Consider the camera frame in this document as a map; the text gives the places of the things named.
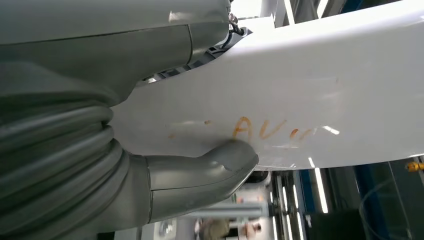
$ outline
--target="orange handwritten text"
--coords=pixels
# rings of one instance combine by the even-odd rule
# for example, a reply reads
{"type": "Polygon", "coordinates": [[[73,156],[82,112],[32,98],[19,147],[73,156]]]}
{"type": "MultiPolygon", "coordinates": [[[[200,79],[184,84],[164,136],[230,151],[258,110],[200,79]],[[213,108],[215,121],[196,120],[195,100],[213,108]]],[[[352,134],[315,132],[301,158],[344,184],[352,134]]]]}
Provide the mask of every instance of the orange handwritten text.
{"type": "Polygon", "coordinates": [[[232,132],[232,137],[235,139],[237,136],[237,133],[247,132],[248,141],[250,142],[252,139],[252,123],[249,120],[249,118],[242,116],[238,120],[237,124],[235,125],[234,131],[232,132]],[[247,124],[247,127],[241,127],[243,123],[247,124]]]}
{"type": "MultiPolygon", "coordinates": [[[[268,139],[274,134],[276,134],[280,129],[286,124],[287,120],[284,120],[280,122],[277,126],[275,126],[269,133],[267,132],[268,125],[270,124],[269,120],[263,121],[262,127],[259,131],[259,138],[262,140],[268,139]]],[[[242,116],[238,120],[238,122],[235,124],[234,131],[232,132],[232,137],[236,139],[238,133],[247,132],[248,141],[250,142],[252,140],[253,135],[253,127],[252,122],[249,120],[249,118],[242,116]]],[[[291,131],[289,138],[290,140],[294,140],[296,135],[298,134],[299,129],[295,128],[291,131]]],[[[304,138],[312,133],[312,129],[307,129],[302,134],[299,135],[298,140],[303,141],[304,138]]]]}
{"type": "Polygon", "coordinates": [[[293,131],[291,131],[291,133],[290,133],[290,139],[294,139],[295,136],[296,136],[296,133],[298,133],[298,132],[299,132],[299,129],[297,129],[297,128],[293,129],[293,131]]]}

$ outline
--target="cable hose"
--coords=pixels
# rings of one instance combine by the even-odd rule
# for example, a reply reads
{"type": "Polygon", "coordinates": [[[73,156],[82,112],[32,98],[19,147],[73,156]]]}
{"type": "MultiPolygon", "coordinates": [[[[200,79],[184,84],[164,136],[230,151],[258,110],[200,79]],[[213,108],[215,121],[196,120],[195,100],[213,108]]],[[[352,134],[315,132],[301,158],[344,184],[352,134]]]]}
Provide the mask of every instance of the cable hose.
{"type": "Polygon", "coordinates": [[[61,226],[57,236],[65,234],[108,206],[129,168],[127,153],[106,125],[112,116],[95,101],[2,112],[1,237],[43,236],[46,224],[61,226]]]}

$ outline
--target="white panel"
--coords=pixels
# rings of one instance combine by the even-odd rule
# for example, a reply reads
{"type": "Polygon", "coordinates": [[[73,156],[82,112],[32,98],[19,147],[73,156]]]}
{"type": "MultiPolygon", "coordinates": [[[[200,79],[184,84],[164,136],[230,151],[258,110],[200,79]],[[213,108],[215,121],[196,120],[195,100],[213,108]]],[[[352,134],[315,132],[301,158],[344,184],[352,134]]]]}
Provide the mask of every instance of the white panel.
{"type": "Polygon", "coordinates": [[[423,16],[424,1],[404,0],[254,33],[134,89],[113,108],[116,138],[134,154],[196,157],[235,135],[274,170],[421,154],[423,16]]]}

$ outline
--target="gray robot arm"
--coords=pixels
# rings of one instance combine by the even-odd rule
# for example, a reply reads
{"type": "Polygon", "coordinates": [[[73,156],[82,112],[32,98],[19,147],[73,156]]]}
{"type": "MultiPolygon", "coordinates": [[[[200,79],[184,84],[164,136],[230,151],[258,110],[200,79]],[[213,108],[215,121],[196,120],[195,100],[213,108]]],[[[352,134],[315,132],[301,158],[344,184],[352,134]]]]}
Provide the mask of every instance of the gray robot arm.
{"type": "MultiPolygon", "coordinates": [[[[126,152],[109,107],[228,34],[227,0],[0,1],[0,238],[80,239],[229,197],[258,157],[126,152]]],[[[150,99],[142,104],[149,104],[150,99]]]]}

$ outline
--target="yellow object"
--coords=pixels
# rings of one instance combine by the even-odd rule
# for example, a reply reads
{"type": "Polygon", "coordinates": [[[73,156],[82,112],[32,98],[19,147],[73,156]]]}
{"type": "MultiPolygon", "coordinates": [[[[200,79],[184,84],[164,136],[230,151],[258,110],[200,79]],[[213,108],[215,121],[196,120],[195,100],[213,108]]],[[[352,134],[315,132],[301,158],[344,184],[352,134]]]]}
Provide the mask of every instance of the yellow object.
{"type": "Polygon", "coordinates": [[[424,170],[424,163],[412,161],[406,165],[406,169],[409,172],[418,172],[419,170],[424,170]]]}

